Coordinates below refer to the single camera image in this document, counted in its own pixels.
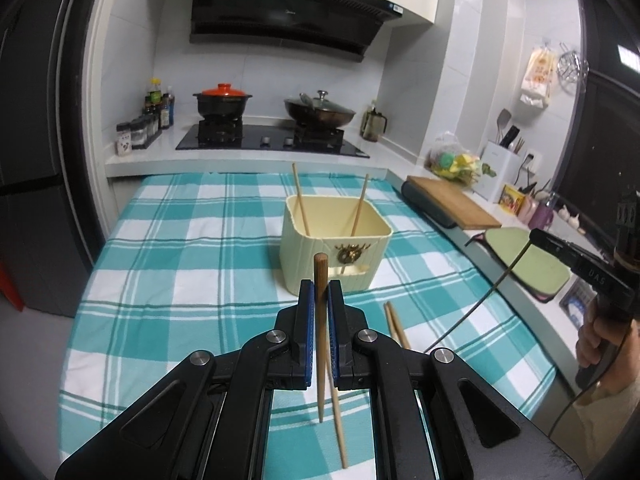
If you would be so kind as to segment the person's right hand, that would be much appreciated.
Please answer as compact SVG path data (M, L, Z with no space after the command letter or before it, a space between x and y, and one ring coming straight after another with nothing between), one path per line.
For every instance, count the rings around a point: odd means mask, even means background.
M615 396L639 378L639 323L634 318L620 323L604 318L600 297L588 304L585 321L578 330L576 358L582 368L599 365L605 350L612 348L615 360L598 380L606 394Z

